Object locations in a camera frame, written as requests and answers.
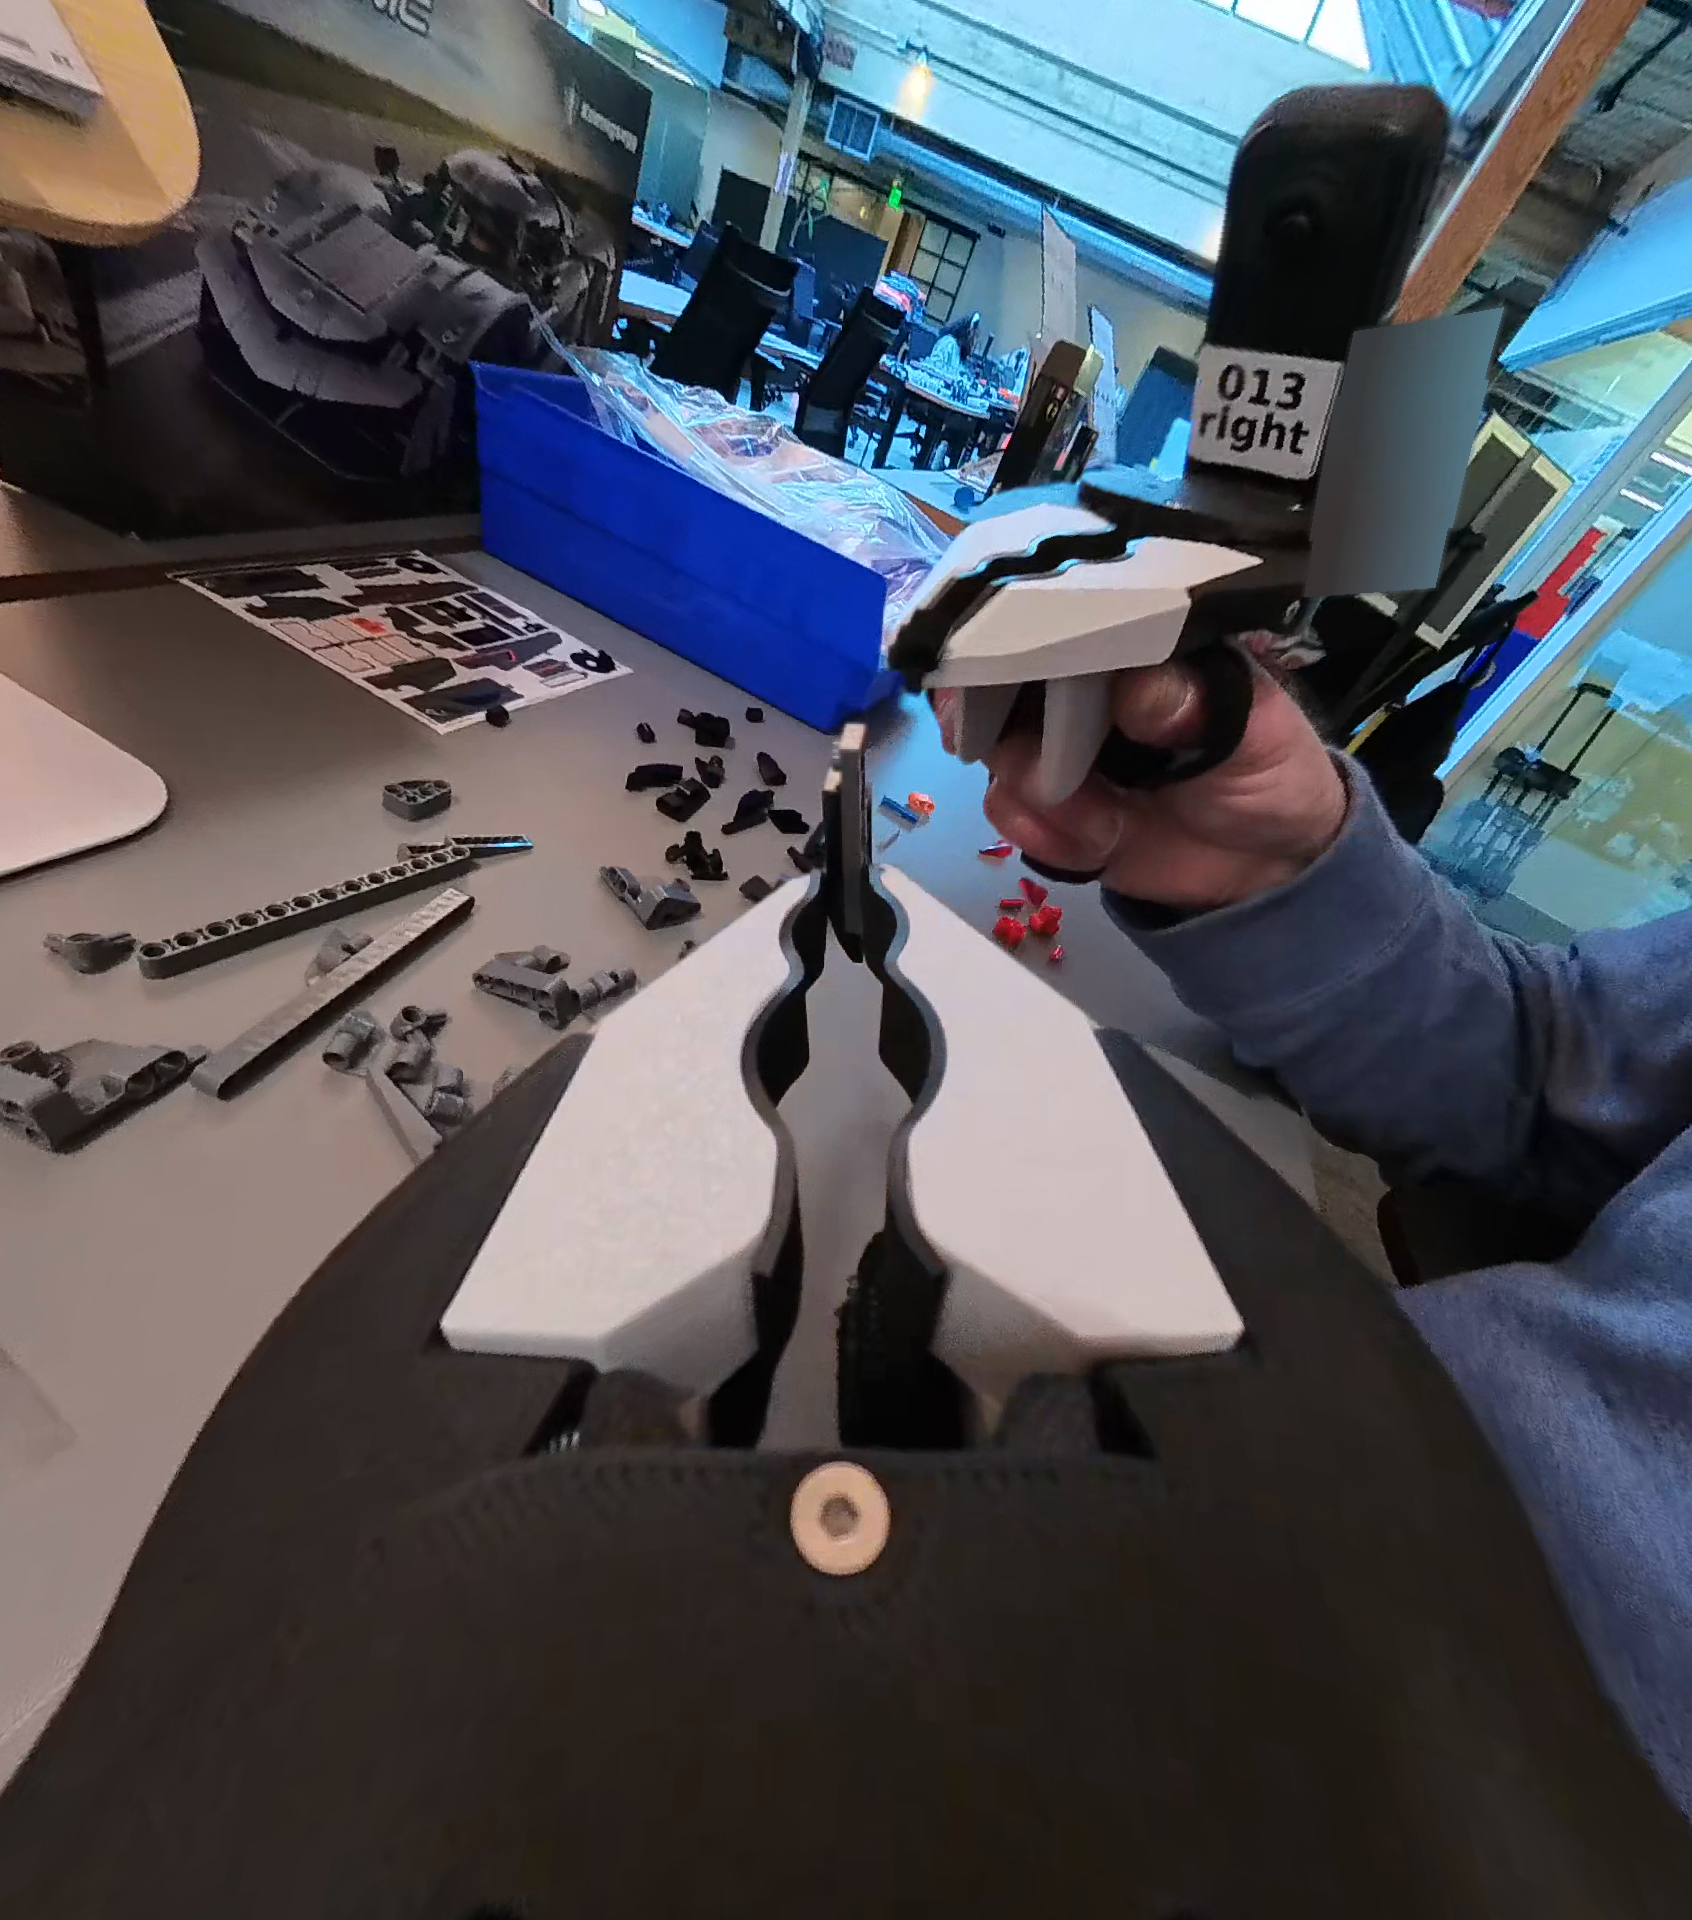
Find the dark printed lego box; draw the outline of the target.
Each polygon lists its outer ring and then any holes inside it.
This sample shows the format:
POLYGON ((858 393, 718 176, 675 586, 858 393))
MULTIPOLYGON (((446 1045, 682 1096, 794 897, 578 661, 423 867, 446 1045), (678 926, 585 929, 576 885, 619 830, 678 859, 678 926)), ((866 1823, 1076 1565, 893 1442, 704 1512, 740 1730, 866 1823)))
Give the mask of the dark printed lego box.
POLYGON ((201 180, 132 246, 0 228, 0 480, 139 541, 475 509, 475 363, 609 339, 649 90, 538 3, 151 16, 201 180))

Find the black plate assembly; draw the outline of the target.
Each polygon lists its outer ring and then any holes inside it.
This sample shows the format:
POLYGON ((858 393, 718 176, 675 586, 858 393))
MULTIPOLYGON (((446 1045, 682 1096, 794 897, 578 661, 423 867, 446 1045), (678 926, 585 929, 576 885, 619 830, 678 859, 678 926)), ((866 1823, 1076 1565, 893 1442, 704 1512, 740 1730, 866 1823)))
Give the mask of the black plate assembly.
POLYGON ((873 897, 873 800, 866 793, 842 797, 829 777, 820 786, 820 877, 833 940, 847 960, 866 960, 866 914, 873 897))

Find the crumpled clear plastic bag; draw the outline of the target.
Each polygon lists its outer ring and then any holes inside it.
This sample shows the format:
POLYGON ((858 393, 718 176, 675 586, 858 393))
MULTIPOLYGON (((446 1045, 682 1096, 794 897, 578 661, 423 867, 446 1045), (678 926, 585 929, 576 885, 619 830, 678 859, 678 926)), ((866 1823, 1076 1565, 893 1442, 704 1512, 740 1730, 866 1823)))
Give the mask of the crumpled clear plastic bag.
POLYGON ((618 349, 553 349, 553 365, 586 393, 593 419, 619 443, 659 454, 715 494, 873 568, 911 592, 948 548, 923 508, 870 469, 800 442, 708 387, 652 372, 618 349))

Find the background wooden desk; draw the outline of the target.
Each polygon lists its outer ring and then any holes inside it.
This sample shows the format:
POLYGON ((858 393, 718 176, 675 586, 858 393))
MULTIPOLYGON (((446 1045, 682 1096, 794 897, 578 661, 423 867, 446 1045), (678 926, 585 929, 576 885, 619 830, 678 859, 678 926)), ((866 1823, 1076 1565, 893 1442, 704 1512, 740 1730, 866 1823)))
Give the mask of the background wooden desk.
POLYGON ((873 478, 906 494, 941 531, 956 535, 970 522, 1000 516, 1011 502, 989 494, 1000 454, 985 454, 956 469, 873 469, 873 478))

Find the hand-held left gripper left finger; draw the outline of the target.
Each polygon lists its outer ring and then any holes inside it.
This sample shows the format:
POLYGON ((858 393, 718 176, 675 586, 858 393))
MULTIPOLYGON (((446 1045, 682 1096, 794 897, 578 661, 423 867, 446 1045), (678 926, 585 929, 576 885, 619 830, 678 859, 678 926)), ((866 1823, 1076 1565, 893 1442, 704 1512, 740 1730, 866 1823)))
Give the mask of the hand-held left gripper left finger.
POLYGON ((800 1314, 782 1104, 810 1066, 822 880, 783 880, 604 1019, 497 1211, 441 1335, 700 1401, 755 1449, 800 1314))

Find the tall dark carton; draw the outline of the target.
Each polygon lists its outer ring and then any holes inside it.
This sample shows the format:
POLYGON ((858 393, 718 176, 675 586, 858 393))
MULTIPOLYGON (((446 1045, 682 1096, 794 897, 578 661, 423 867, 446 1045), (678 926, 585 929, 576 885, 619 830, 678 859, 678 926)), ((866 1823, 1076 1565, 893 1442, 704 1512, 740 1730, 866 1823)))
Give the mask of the tall dark carton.
POLYGON ((1054 482, 1070 457, 1071 439, 1099 376, 1099 350, 1054 343, 1034 372, 1021 416, 1000 448, 989 494, 1054 482))

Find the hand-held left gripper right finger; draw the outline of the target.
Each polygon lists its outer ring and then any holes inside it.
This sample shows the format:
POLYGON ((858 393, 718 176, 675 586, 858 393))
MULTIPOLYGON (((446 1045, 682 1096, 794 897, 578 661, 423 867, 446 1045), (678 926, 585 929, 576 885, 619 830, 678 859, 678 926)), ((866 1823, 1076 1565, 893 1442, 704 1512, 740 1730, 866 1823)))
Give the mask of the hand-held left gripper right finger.
POLYGON ((1030 1379, 1235 1351, 1241 1314, 1099 1025, 893 867, 856 903, 908 1111, 840 1309, 840 1438, 956 1449, 1030 1379))

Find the scattered red lego pins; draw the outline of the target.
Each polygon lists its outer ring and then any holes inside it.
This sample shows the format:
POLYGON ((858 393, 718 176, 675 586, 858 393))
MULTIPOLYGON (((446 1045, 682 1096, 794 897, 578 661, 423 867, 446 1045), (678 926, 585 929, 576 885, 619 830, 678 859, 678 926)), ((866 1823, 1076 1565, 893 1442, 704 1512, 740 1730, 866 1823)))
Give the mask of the scattered red lego pins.
POLYGON ((1047 966, 1059 966, 1065 960, 1065 908, 1054 900, 1054 885, 1071 882, 1071 874, 1030 859, 1014 843, 1000 836, 981 844, 978 859, 992 867, 1003 867, 1008 859, 1021 864, 1014 888, 999 900, 996 919, 988 932, 989 940, 1007 951, 1034 945, 1044 955, 1047 966))

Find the white and wooden book stand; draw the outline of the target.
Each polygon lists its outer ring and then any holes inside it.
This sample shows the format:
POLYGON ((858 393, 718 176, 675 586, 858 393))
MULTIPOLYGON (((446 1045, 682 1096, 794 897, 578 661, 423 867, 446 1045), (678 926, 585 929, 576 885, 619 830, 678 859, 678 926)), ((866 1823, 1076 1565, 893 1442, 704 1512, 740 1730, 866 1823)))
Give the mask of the white and wooden book stand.
POLYGON ((146 3, 62 3, 101 98, 70 120, 0 98, 0 228, 127 246, 166 228, 201 184, 201 133, 146 3))

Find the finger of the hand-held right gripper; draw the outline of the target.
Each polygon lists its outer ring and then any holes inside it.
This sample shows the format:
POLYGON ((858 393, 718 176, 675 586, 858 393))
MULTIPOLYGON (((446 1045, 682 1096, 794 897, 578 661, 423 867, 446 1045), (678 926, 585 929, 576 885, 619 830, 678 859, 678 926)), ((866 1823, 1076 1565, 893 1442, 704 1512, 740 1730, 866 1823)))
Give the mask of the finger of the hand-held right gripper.
POLYGON ((1030 502, 970 522, 941 553, 886 645, 908 690, 923 690, 953 634, 1017 579, 1049 579, 1070 561, 1121 559, 1133 528, 1077 504, 1030 502))
POLYGON ((1258 568, 1226 546, 1141 541, 1118 559, 1066 559, 1054 574, 1008 579, 953 616, 952 635, 929 659, 929 686, 988 690, 977 734, 963 745, 970 756, 999 741, 1014 690, 1041 686, 1030 796, 1060 804, 1082 786, 1113 733, 1117 677, 1170 659, 1196 589, 1258 568))

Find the blue plastic bin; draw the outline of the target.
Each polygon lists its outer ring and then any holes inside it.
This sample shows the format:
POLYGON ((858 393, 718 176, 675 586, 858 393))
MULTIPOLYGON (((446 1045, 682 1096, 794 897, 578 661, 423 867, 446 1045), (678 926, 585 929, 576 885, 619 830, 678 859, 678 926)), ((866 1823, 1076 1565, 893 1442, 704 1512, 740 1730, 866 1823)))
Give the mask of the blue plastic bin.
POLYGON ((618 439, 572 376, 471 379, 490 557, 822 733, 900 690, 870 565, 618 439))

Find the person's right forearm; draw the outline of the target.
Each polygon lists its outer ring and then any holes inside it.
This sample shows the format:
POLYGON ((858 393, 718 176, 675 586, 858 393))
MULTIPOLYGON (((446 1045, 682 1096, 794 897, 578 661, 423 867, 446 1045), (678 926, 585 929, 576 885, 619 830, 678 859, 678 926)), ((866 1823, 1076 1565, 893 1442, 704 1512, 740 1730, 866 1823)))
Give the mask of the person's right forearm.
POLYGON ((1692 1124, 1692 1037, 1638 971, 1488 932, 1326 756, 1326 844, 1240 903, 1110 888, 1178 999, 1402 1185, 1595 1206, 1692 1124))

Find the printed white parts sheet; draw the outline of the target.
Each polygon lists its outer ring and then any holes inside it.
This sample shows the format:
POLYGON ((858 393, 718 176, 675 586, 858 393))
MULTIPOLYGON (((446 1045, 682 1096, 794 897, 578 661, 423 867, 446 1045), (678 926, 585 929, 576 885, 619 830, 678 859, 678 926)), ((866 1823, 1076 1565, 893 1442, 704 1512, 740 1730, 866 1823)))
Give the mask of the printed white parts sheet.
POLYGON ((622 656, 419 550, 183 568, 173 582, 438 734, 631 674, 622 656))

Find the long dark grey holed beam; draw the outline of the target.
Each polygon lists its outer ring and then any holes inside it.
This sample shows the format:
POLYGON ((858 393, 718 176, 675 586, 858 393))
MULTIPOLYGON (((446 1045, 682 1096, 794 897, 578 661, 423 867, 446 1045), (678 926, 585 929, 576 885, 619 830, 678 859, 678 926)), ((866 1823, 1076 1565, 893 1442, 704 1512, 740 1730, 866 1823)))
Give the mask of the long dark grey holed beam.
POLYGON ((139 943, 135 951, 136 971, 151 982, 201 971, 295 932, 339 921, 347 914, 438 888, 452 877, 468 874, 480 862, 530 851, 535 851, 535 843, 526 833, 452 833, 435 843, 400 843, 386 864, 363 874, 309 885, 308 892, 139 943))

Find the pile of dark grey pieces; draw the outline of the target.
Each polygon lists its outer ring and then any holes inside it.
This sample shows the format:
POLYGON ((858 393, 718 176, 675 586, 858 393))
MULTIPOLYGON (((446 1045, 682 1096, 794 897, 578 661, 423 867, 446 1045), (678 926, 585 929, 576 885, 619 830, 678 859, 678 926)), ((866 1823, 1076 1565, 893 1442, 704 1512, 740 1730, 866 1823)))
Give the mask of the pile of dark grey pieces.
MULTIPOLYGON (((701 903, 685 880, 655 882, 622 867, 604 867, 601 877, 645 929, 672 929, 701 914, 701 903)), ((335 926, 302 988, 317 982, 378 936, 357 937, 335 926)), ((624 967, 578 978, 570 974, 570 960, 549 945, 511 948, 475 974, 476 991, 531 1010, 552 1030, 593 1018, 594 1010, 627 996, 637 984, 637 974, 624 967)), ((435 1030, 445 1019, 441 1010, 406 1006, 380 1025, 363 1000, 316 1037, 323 1039, 326 1066, 367 1085, 413 1163, 428 1159, 471 1113, 467 1077, 435 1059, 435 1030)), ((83 1039, 62 1047, 12 1041, 0 1050, 0 1126, 32 1146, 65 1155, 175 1085, 186 1085, 191 1070, 213 1050, 109 1039, 83 1039)))

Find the black wheeled cart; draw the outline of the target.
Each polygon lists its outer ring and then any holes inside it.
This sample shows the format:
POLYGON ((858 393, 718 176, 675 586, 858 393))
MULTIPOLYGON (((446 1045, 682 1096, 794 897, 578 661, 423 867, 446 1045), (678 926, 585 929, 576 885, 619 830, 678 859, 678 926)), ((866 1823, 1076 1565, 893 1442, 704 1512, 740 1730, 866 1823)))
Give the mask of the black wheeled cart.
POLYGON ((1498 752, 1479 796, 1429 836, 1429 864, 1473 904, 1510 892, 1524 859, 1579 784, 1579 762, 1616 715, 1613 689, 1577 683, 1536 742, 1498 752))

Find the person's right hand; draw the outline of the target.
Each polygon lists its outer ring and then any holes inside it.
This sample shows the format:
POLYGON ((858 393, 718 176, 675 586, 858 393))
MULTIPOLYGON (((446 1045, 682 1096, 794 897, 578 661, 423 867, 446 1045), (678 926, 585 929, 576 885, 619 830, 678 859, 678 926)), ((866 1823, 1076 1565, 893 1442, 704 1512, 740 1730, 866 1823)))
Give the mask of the person's right hand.
POLYGON ((1289 686, 1250 661, 1254 707, 1237 752, 1198 779, 1121 790, 1092 774, 1066 800, 1034 793, 1039 742, 1000 734, 981 756, 985 811, 1025 862, 1096 877, 1174 910, 1270 895, 1333 848, 1350 781, 1289 686))

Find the open instruction booklet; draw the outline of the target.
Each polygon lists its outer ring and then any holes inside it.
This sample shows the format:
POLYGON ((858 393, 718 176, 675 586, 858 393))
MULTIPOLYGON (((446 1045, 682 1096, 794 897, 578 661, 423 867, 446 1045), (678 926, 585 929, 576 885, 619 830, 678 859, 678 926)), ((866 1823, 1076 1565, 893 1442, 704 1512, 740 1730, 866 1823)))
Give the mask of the open instruction booklet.
POLYGON ((103 87, 54 3, 0 3, 0 98, 86 123, 103 87))

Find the black office chair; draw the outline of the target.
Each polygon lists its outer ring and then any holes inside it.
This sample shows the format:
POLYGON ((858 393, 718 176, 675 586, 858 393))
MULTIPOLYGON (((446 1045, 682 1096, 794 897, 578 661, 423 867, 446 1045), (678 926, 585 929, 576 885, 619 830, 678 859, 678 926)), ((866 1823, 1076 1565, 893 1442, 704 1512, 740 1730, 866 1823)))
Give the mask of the black office chair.
POLYGON ((649 372, 738 400, 768 325, 783 319, 797 257, 768 253, 738 228, 718 228, 685 309, 659 339, 649 372))
POLYGON ((906 309, 881 295, 875 284, 858 290, 840 335, 794 404, 794 439, 800 443, 840 461, 847 454, 853 409, 882 356, 906 339, 906 325, 906 309))

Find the pile of black lego pieces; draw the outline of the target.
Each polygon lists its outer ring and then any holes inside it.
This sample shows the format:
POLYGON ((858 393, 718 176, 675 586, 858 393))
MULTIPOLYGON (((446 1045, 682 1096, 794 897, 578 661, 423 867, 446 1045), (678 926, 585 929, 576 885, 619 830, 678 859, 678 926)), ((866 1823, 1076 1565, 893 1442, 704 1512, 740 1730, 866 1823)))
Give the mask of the pile of black lego pieces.
POLYGON ((797 726, 760 705, 679 707, 637 737, 624 793, 661 825, 666 877, 756 900, 820 864, 820 768, 797 726))

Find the long dark grey lego plate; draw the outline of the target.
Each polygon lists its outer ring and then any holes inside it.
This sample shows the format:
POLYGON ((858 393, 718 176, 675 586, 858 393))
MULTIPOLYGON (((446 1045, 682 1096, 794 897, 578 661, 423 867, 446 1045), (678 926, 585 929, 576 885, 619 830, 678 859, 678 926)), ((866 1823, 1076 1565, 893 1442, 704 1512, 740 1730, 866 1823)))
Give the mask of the long dark grey lego plate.
POLYGON ((254 1085, 317 1035, 326 1035, 347 1010, 394 976, 417 955, 435 945, 450 929, 475 917, 475 895, 445 888, 378 937, 283 1000, 232 1041, 209 1052, 190 1074, 190 1088, 202 1096, 230 1100, 254 1085))

